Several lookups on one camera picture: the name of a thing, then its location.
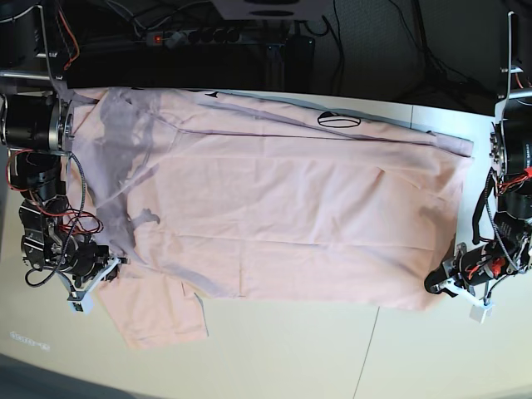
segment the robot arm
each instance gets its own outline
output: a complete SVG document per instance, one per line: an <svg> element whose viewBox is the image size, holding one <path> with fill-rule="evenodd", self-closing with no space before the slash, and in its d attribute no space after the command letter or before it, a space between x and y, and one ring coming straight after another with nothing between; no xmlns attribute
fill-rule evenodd
<svg viewBox="0 0 532 399"><path fill-rule="evenodd" d="M447 293L468 300L473 305L471 317L480 323L490 315L494 288L508 277L527 273L532 266L532 146L516 126L502 121L495 127L491 140L494 154L501 151L498 145L504 142L503 131L512 137L505 141L506 157L495 162L505 174L490 169L473 214L473 244L485 244L469 252L464 243L459 244L455 256L445 260L425 280L429 293ZM488 200L492 192L497 202L495 214ZM484 209L494 232L493 239L480 236L479 222ZM484 295L477 298L475 286L481 284L485 285Z"/></svg>
<svg viewBox="0 0 532 399"><path fill-rule="evenodd" d="M85 183L80 209L69 203L62 181L63 161L74 160L84 179L79 161L66 150L71 123L67 105L55 96L4 97L2 142L10 153L7 184L24 198L19 216L24 226L22 256L29 267L26 283L37 288L58 276L69 292L71 307L88 312L90 291L101 280L115 278L126 260L94 241L93 234L103 225L83 211ZM97 221L94 229L79 225L80 218L86 217ZM41 274L45 277L35 282Z"/></svg>

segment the wrinkled fabric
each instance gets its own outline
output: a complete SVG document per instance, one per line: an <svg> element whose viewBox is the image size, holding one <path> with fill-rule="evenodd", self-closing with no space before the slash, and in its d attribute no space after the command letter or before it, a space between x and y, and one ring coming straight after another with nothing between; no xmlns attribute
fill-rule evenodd
<svg viewBox="0 0 532 399"><path fill-rule="evenodd" d="M198 294L438 299L423 280L456 231L469 141L204 91L113 88L75 117L96 240L131 260L99 296L132 347L206 337Z"/></svg>

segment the cable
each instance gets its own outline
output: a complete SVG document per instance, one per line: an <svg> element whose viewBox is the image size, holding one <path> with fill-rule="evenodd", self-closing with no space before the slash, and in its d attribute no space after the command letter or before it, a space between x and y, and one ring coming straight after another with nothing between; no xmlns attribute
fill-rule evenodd
<svg viewBox="0 0 532 399"><path fill-rule="evenodd" d="M508 190L512 190L512 191L519 190L523 186L523 184L526 181L528 181L531 177L532 177L532 169L531 168L525 169L525 171L520 173L517 177L501 183L500 187L498 187L499 193L497 194L497 196L500 197Z"/></svg>
<svg viewBox="0 0 532 399"><path fill-rule="evenodd" d="M467 274L467 279L471 281L471 279L473 278L473 274L475 274L475 272L480 268L480 266L482 266L481 264L477 264L474 268L472 268L471 270L467 269L466 272L468 273Z"/></svg>
<svg viewBox="0 0 532 399"><path fill-rule="evenodd" d="M486 281L484 284L484 305L488 304L488 293L490 293L490 280Z"/></svg>
<svg viewBox="0 0 532 399"><path fill-rule="evenodd" d="M68 202L68 209L67 210L69 210L69 211L77 211L77 209L73 209L70 206L70 202ZM68 228L70 227L69 224L73 221L73 218L71 217L70 214L67 217L69 218L68 222L66 222L66 224L61 224L59 226L59 228L61 230L63 230L63 231L68 231ZM79 228L76 227L76 230L75 230L74 234L97 234L97 233L101 233L103 231L103 229L104 229L103 222L101 220L99 220L94 214L84 210L83 214L80 217L80 219L84 219L84 218L94 219L94 221L97 224L97 227L87 230L87 229L85 229L85 227L83 226L83 224L79 220L78 224L79 224L79 226L81 228L79 229Z"/></svg>
<svg viewBox="0 0 532 399"><path fill-rule="evenodd" d="M80 56L80 47L77 44L76 37L72 33L72 30L68 27L67 19L65 18L63 11L59 9L59 18L61 19L61 22L63 23L63 26L66 29L66 32L72 39L72 42L74 43L74 47L76 48L76 54L74 57L70 57L70 59L66 62L65 66L63 67L63 70L66 71L68 68L70 68L70 65Z"/></svg>
<svg viewBox="0 0 532 399"><path fill-rule="evenodd" d="M332 0L332 7L334 9L334 17L336 18L336 24L338 26L338 41L339 41L339 47L340 51L342 52L342 67L340 71L340 79L338 82L338 94L340 94L340 91L342 90L342 82L343 82L343 73L345 71L345 54L343 51L343 42L342 42L342 27L340 26L340 18L338 17L338 10L336 7L336 0Z"/></svg>
<svg viewBox="0 0 532 399"><path fill-rule="evenodd" d="M322 19L327 24L327 27L328 27L328 29L331 32L332 39L336 43L336 45L338 47L338 51L339 51L338 64L337 64L336 69L334 70L334 73L332 74L332 78L331 78L331 86L332 86L332 89L334 90L334 82L337 80L338 73L342 69L342 65L345 62L345 54L343 52L342 44L340 43L340 40L338 39L338 37L337 37L337 35L336 35L336 33L335 33L334 29L333 29L333 26L331 25L331 23L329 22L327 17L322 16Z"/></svg>
<svg viewBox="0 0 532 399"><path fill-rule="evenodd" d="M37 197L35 195L33 195L33 192L30 191L30 198L32 199L33 203L35 204L35 206L37 207L37 209L39 210L39 212L41 212L42 214L45 214L46 216L50 216L52 218L60 218L62 216L67 216L69 213L68 212L64 212L64 213L61 213L61 214L51 214L50 212L46 212L41 206L40 206L40 202Z"/></svg>
<svg viewBox="0 0 532 399"><path fill-rule="evenodd" d="M493 220L493 217L491 215L490 203L488 201L488 198L489 198L488 191L489 191L490 180L491 180L492 175L493 175L493 169L490 169L490 173L488 173L488 177L485 181L485 186L484 186L485 209L488 211L488 217L490 218L491 227L493 228L493 232L495 233L495 237L497 238L497 242L499 243L500 248L502 249L502 252L505 254L506 259L508 259L508 262L510 262L512 267L515 270L519 271L520 268L518 268L515 265L513 259L510 257L510 254L508 253L508 250L506 249L505 244L502 242L502 238L500 237L499 229L497 228L497 225L495 224L495 221Z"/></svg>
<svg viewBox="0 0 532 399"><path fill-rule="evenodd" d="M28 272L26 273L26 275L24 276L24 281L26 281L26 284L29 285L30 287L32 286L32 283L30 282L29 280L29 276L32 275L32 273L35 273L35 272L42 272L44 270L54 270L54 268L50 267L50 266L43 266L41 268L34 268L32 266L32 269L31 270L28 270ZM55 272L53 272L55 274L59 274L61 277L63 277L65 279L65 281L68 282L68 284L70 285L70 292L71 293L74 293L76 291L76 288L74 287L74 284L72 284L72 282L70 281L70 279L61 271L61 270L56 270Z"/></svg>
<svg viewBox="0 0 532 399"><path fill-rule="evenodd" d="M505 276L501 277L499 280L497 280L495 282L495 284L493 284L493 287L490 288L490 291L488 291L488 294L485 296L485 299L484 299L484 303L487 304L490 299L491 299L491 293L493 292L494 288L499 285L499 283L503 280L505 280L506 278L508 278L511 274L506 274Z"/></svg>
<svg viewBox="0 0 532 399"><path fill-rule="evenodd" d="M523 84L521 83L521 80L519 79L519 73L515 74L515 81L517 82L517 86L519 86L520 89L524 89Z"/></svg>
<svg viewBox="0 0 532 399"><path fill-rule="evenodd" d="M24 193L27 191L27 189L19 189L18 187L15 187L14 185L11 184L11 182L9 181L9 167L11 166L11 163L12 161L20 154L24 153L24 152L33 152L33 150L20 150L20 151L17 151L17 152L13 152L9 158L7 158L7 163L6 163L6 182L7 182L7 186L13 190L13 191L17 191L19 193Z"/></svg>
<svg viewBox="0 0 532 399"><path fill-rule="evenodd" d="M189 3L189 4L185 4L184 6L181 6L181 7L176 7L172 4L167 4L166 2L163 2L163 1L159 1L160 3L160 6L159 7L170 7L170 8L174 8L174 12L171 13L170 15L166 16L166 17L163 17L162 19L160 19L160 21L158 21L156 24L153 24L153 25L150 25L148 27L146 27L145 25L143 25L142 23L140 23L140 21L137 19L137 16L138 15L142 15L144 13L146 13L147 11L145 10L144 12L140 12L138 13L138 15L135 15L128 7L124 6L123 4L120 4L119 2L116 2L115 0L105 0L107 6L113 10L114 12L116 12L120 17L122 17L123 19L125 19L128 23L131 23L133 25L133 29L135 31L135 35L140 38L142 37L142 35L139 33L138 31L138 27L140 29L142 29L142 31L146 32L146 31L150 31L150 30L153 30L153 29L156 29L157 27L160 27L162 26L163 24L166 23L166 21L170 20L175 14L177 13L183 13L185 15L187 15L186 12L184 12L184 10L186 8L190 8L190 7L196 7L198 5L202 5L202 4L212 4L212 2L210 1L205 1L205 0L202 0L202 1L198 1L198 2L193 2L193 3ZM124 16L124 14L118 10L117 8L120 8L121 10L123 10L124 12L127 13L127 15L129 16L126 17Z"/></svg>
<svg viewBox="0 0 532 399"><path fill-rule="evenodd" d="M169 6L168 4L164 4L163 3L163 4L156 4L155 6L148 7L147 9L142 10L142 11L138 12L137 14L133 14L131 16L130 23L133 20L133 18L138 18L138 17L140 17L142 15L146 15L148 12L152 12L152 11L157 10L159 8L168 7L168 6Z"/></svg>
<svg viewBox="0 0 532 399"><path fill-rule="evenodd" d="M85 206L85 195L86 195L85 172L83 172L83 168L81 167L81 163L77 159L77 157L74 155L74 153L70 153L70 157L74 160L74 162L76 162L77 169L79 170L80 177L81 177L81 204L80 204L80 209L77 212L76 217L74 218L74 221L72 223L71 228L68 230L68 234L66 235L65 240L63 241L63 248L62 248L62 251L61 251L61 256L59 257L59 260L57 261L57 265L55 266L55 268L51 268L52 271L42 281L40 281L39 283L31 283L29 281L29 276L32 273L35 273L35 271L36 271L34 268L29 270L26 273L26 276L25 276L24 279L26 281L26 284L28 286L32 287L32 288L41 287L42 285L46 284L48 281L50 281L50 279L53 277L53 275L59 271L59 268L64 263L65 257L67 256L68 243L69 243L69 241L70 241L70 239L72 237L72 234L74 233L74 229L76 228L76 225L77 225L77 223L78 223L78 221L79 221L79 219L81 217L81 213L83 212L83 207Z"/></svg>
<svg viewBox="0 0 532 399"><path fill-rule="evenodd" d="M524 105L524 106L532 106L532 104L528 103L528 102L524 102L524 101L521 101L519 99L515 99L517 102L519 102L520 104Z"/></svg>
<svg viewBox="0 0 532 399"><path fill-rule="evenodd" d="M63 41L63 44L65 45L66 52L68 53L68 58L72 58L72 51L70 47L68 46L68 43L65 38L65 35L63 34L61 25L59 24L59 17L57 15L56 15L56 25L57 25L57 30L59 31L59 36L61 36L61 40Z"/></svg>
<svg viewBox="0 0 532 399"><path fill-rule="evenodd" d="M428 44L426 44L426 42L425 42L426 34L425 34L425 27L423 25L423 21L422 21L422 19L419 21L419 18L417 18L418 19L418 23L420 25L420 30L421 30L421 39L423 40L423 47L420 47L420 45L417 43L417 40L414 38L414 34L412 33L411 29L408 27L408 24L406 23L405 15L402 12L401 8L393 0L388 0L388 2L399 13L399 17L401 19L401 24L405 28L405 30L406 30L406 32L408 34L408 37L410 38L411 42L416 47L417 51L421 52L426 60L427 59L431 59L435 63L435 66L438 67L438 69L440 70L440 73L442 73L442 74L444 74L446 76L447 75L446 74L446 69L447 69L447 70L452 71L455 74L465 78L469 84L476 86L477 88L481 89L482 91L484 91L486 93L491 93L479 81L477 81L476 79L472 78L471 76L467 76L466 74L456 70L452 66L449 66L446 62L444 62L443 60L441 60L441 58L437 57L434 54L434 52L429 48ZM421 9L419 9L419 7L418 7L419 6L419 2L418 1L416 1L415 6L417 7L417 12L419 14L421 14Z"/></svg>
<svg viewBox="0 0 532 399"><path fill-rule="evenodd" d="M308 25L308 21L303 21L303 25L305 26L305 29L307 29L308 33L310 33L311 35L315 37L325 37L331 32L327 24L325 24L325 32L323 33L313 31L311 27Z"/></svg>

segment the red wire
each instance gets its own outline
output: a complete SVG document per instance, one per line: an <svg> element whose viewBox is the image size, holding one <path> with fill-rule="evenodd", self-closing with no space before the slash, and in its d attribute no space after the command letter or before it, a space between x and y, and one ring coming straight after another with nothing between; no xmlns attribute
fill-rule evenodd
<svg viewBox="0 0 532 399"><path fill-rule="evenodd" d="M23 193L23 192L26 192L27 189L19 189L17 187L14 187L11 185L11 182L9 181L9 166L11 165L12 161L14 158L17 157L17 155L20 155L21 153L23 152L33 152L33 150L20 150L20 151L17 151L17 152L13 152L9 158L7 158L7 163L6 163L6 181L7 181L7 186L11 189L11 190L14 190L14 191L17 191L19 193Z"/></svg>
<svg viewBox="0 0 532 399"><path fill-rule="evenodd" d="M523 84L521 83L521 80L519 79L519 73L515 74L515 81L517 82L517 86L519 86L521 89L524 89Z"/></svg>
<svg viewBox="0 0 532 399"><path fill-rule="evenodd" d="M524 182L524 181L526 181L528 179L530 179L530 176L529 176L529 172L526 171L526 172L524 172L524 174L521 174L521 175L515 177L512 180L509 180L509 181L506 181L504 183L501 183L500 184L499 195L504 194L507 191L507 189L509 189L510 187L512 187L514 185L517 185L519 183L522 183L522 182Z"/></svg>
<svg viewBox="0 0 532 399"><path fill-rule="evenodd" d="M471 280L473 278L473 274L480 268L480 265L477 264L472 270L469 271L469 274L467 276L468 280Z"/></svg>
<svg viewBox="0 0 532 399"><path fill-rule="evenodd" d="M33 193L30 191L30 197L32 197L32 201L33 203L35 204L35 206L37 207L37 209L39 209L41 211L42 214L45 214L46 216L51 216L51 217L62 217L62 216L67 216L69 215L72 211L69 210L68 212L64 212L62 214L51 214L50 212L46 212L38 203L37 199L33 196Z"/></svg>
<svg viewBox="0 0 532 399"><path fill-rule="evenodd" d="M80 56L80 47L77 44L76 37L74 36L72 31L68 27L67 20L65 19L65 16L63 15L61 10L59 10L59 18L61 19L61 22L63 23L63 26L66 29L66 32L68 33L68 35L70 36L70 38L74 42L74 47L76 48L76 54L74 55L74 57L71 57L71 59L68 60L68 62L63 67L63 70L66 71L68 68L70 68L70 65Z"/></svg>
<svg viewBox="0 0 532 399"><path fill-rule="evenodd" d="M85 229L85 227L83 227L83 224L79 220L78 224L81 226L81 228L78 228L76 226L76 229L74 230L75 234L96 234L96 233L100 233L101 231L103 231L103 223L94 214L92 214L90 212L83 211L83 215L80 217L80 219L81 218L93 218L97 222L98 225L94 229L88 229L87 230L87 229ZM72 221L73 221L73 218L71 216L69 216L68 222L66 222L66 224L60 226L62 228L62 230L63 231L68 231L69 224Z"/></svg>

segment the white table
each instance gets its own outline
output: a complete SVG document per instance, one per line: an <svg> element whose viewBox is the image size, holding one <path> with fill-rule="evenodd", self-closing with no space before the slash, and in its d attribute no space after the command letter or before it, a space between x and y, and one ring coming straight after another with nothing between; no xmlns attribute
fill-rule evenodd
<svg viewBox="0 0 532 399"><path fill-rule="evenodd" d="M457 241L470 243L470 217L490 164L491 118L378 101L247 94L361 112L473 140L475 163L457 229ZM459 298L445 298L425 313L355 304L205 300L209 339L132 351L99 303L89 315L73 314L57 279L39 289L25 285L21 201L13 192L7 197L0 257L0 353L9 357L129 392L179 399L426 399L532 392L526 387L532 379L530 276L497 288L498 306L483 326L468 318L470 307ZM489 235L489 223L483 230ZM10 332L51 350L15 341Z"/></svg>

